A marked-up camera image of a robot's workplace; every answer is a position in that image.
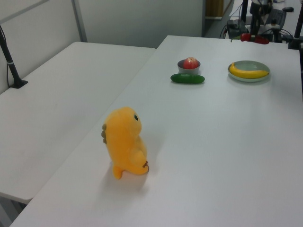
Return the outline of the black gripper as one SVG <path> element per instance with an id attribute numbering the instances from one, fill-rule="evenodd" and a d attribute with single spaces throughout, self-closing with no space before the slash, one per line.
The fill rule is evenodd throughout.
<path id="1" fill-rule="evenodd" d="M 252 15 L 250 23 L 250 41 L 255 42 L 255 31 L 258 31 L 260 28 L 261 16 L 259 9 L 250 9 L 250 14 Z"/>

